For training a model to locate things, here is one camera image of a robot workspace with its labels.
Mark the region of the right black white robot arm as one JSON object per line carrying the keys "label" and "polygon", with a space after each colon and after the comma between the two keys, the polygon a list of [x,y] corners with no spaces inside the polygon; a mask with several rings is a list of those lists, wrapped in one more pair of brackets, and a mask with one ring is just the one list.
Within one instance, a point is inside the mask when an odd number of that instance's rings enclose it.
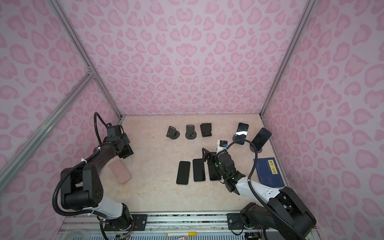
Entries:
{"label": "right black white robot arm", "polygon": [[293,189],[271,188],[252,181],[251,176],[236,169],[226,148],[217,153],[202,149],[202,155],[230,193],[253,200],[240,211],[244,227],[268,227],[285,240],[303,240],[316,226],[316,218]]}

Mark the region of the black folding phone stand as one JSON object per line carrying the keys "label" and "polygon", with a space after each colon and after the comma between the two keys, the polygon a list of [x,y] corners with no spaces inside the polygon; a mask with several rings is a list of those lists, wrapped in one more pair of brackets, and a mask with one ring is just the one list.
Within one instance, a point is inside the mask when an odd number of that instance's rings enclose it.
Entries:
{"label": "black folding phone stand", "polygon": [[203,123],[200,125],[201,134],[203,138],[212,136],[212,124],[211,123]]}

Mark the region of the black phone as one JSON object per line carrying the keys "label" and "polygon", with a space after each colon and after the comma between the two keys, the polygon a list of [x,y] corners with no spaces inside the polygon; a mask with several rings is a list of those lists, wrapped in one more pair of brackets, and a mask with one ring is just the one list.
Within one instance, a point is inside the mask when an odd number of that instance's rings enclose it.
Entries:
{"label": "black phone", "polygon": [[219,181],[222,179],[217,166],[214,162],[212,161],[207,161],[208,165],[208,170],[209,170],[209,178],[211,181]]}
{"label": "black phone", "polygon": [[271,136],[272,133],[269,130],[266,128],[261,128],[252,140],[252,143],[255,147],[262,148]]}
{"label": "black phone", "polygon": [[193,159],[193,175],[195,182],[204,182],[206,180],[205,167],[202,159]]}
{"label": "black phone", "polygon": [[244,140],[247,137],[248,130],[249,130],[248,124],[238,123],[237,131],[235,134],[235,135],[237,135],[237,140],[235,141],[236,144],[238,144],[238,145],[244,145],[245,144]]}
{"label": "black phone", "polygon": [[189,183],[190,167],[190,162],[180,161],[176,180],[177,185],[187,185]]}

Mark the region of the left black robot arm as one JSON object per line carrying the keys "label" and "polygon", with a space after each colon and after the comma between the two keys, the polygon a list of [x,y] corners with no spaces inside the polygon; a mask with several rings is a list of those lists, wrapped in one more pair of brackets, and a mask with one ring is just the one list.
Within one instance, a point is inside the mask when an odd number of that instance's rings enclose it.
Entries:
{"label": "left black robot arm", "polygon": [[100,173],[114,157],[129,157],[133,150],[121,125],[106,128],[107,136],[88,158],[61,172],[52,204],[59,215],[93,214],[114,228],[126,229],[133,221],[128,207],[105,196]]}

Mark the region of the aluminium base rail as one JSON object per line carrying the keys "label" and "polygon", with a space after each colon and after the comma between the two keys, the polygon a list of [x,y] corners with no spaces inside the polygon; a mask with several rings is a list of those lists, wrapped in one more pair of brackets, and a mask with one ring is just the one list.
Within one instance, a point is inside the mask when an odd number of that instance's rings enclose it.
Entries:
{"label": "aluminium base rail", "polygon": [[229,214],[235,211],[213,212],[137,212],[133,213],[134,230],[118,231],[105,227],[90,216],[65,218],[57,240],[281,240],[272,228],[255,227],[230,230]]}

